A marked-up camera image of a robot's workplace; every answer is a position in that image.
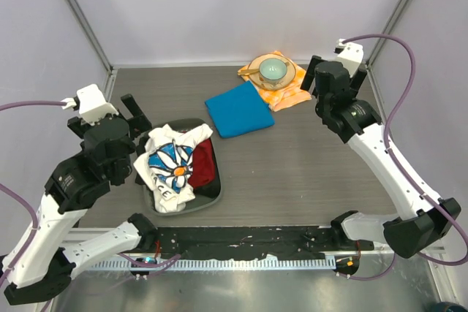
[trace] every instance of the folded cloth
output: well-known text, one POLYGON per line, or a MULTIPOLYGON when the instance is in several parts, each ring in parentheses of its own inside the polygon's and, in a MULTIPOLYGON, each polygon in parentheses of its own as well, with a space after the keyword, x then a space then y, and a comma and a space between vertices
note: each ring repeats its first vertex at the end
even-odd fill
POLYGON ((207 139, 197 145, 193 150, 193 171, 189 178, 189 184, 193 189, 200 188, 214 179, 213 146, 207 139))
MULTIPOLYGON (((284 57, 284 55, 279 51, 274 51, 272 53, 284 57)), ((258 87, 257 85, 254 85, 255 89, 258 91, 258 94, 262 97, 263 101, 269 105, 272 111, 280 111, 287 107, 299 104, 300 102, 305 102, 312 99, 312 96, 308 91, 301 90, 301 84, 304 76, 306 75, 306 70, 302 67, 299 67, 294 62, 292 63, 295 66, 296 74, 292 82, 285 88, 279 89, 277 91, 267 91, 258 87)), ((243 69, 247 69, 248 67, 249 65, 246 65, 239 69, 238 72, 242 71, 243 69)), ((241 77, 245 81, 249 81, 248 75, 241 75, 241 77)))
POLYGON ((133 165, 153 191, 156 211, 182 211, 185 203, 195 198, 188 184, 193 171, 193 150, 212 133, 206 123, 187 133, 173 131, 168 124, 148 133, 146 152, 133 165))
POLYGON ((252 82, 208 99, 205 104, 223 138, 237 137, 275 124, 252 82))

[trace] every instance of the black tray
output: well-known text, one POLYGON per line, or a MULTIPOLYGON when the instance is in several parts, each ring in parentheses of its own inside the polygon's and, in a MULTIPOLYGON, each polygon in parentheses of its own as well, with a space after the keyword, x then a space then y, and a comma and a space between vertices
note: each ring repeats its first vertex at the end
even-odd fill
MULTIPOLYGON (((196 128, 204 124, 205 121, 200 118, 185 118, 182 120, 175 120, 170 122, 161 123, 154 128, 163 127, 166 124, 169 124, 170 128, 175 131, 183 132, 190 129, 196 128)), ((148 133, 145 133, 140 138, 140 141, 137 146, 137 155, 145 153, 145 144, 148 141, 148 133)), ((183 213, 190 213, 197 210, 202 210, 208 206, 216 204, 222 196, 222 187, 221 187, 221 178, 219 177, 218 164, 216 162, 216 156, 214 152, 214 143, 211 139, 211 144, 213 147, 213 161, 214 161, 214 179, 211 183, 201 186, 200 188, 194 189, 195 198, 192 201, 186 202, 185 208, 180 212, 171 212, 171 213, 160 213, 154 209, 154 197, 153 192, 147 187, 143 179, 137 175, 135 182, 140 184, 143 187, 143 199, 145 203, 153 210, 156 216, 176 216, 183 213)))

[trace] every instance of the white wall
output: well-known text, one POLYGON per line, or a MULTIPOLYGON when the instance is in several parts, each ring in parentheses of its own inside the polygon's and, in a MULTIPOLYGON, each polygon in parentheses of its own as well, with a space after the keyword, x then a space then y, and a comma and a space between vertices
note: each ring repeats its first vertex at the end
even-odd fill
POLYGON ((78 0, 113 64, 310 60, 381 31, 397 0, 78 0))
MULTIPOLYGON (((0 0, 0 13, 0 104, 62 100, 89 83, 104 83, 104 68, 65 0, 0 0)), ((67 128, 70 117, 60 107, 0 113, 0 182, 34 208, 57 163, 79 149, 79 139, 67 128)), ((0 201, 0 254, 7 254, 30 218, 3 193, 0 201)), ((8 306, 2 289, 0 311, 32 307, 8 306)))
MULTIPOLYGON (((413 0, 394 34, 408 41, 417 60, 415 84, 392 128, 394 139, 434 189, 464 207, 458 221, 468 231, 467 0, 413 0)), ((387 112, 406 85, 408 63, 393 43, 377 59, 374 72, 387 112)), ((451 259, 466 253, 454 229, 445 245, 451 259)), ((468 264, 450 271, 458 297, 468 305, 468 264)))

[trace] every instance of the red cloth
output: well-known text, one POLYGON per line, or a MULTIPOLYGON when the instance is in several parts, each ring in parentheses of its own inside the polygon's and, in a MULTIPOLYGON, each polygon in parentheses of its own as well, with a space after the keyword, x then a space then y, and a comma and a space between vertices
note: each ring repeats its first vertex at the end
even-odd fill
POLYGON ((189 178, 189 184, 194 189, 210 183, 214 179, 213 146, 207 139, 197 145, 193 150, 193 173, 189 178))

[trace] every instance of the clothing pile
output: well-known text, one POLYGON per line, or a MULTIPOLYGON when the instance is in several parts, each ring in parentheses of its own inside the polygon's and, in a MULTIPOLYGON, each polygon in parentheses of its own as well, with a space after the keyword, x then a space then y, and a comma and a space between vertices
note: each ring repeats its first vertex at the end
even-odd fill
POLYGON ((168 124, 148 133, 146 152, 134 166, 153 192, 156 211, 182 211, 195 198, 194 188, 214 179, 212 133, 206 123, 185 133, 172 130, 168 124))

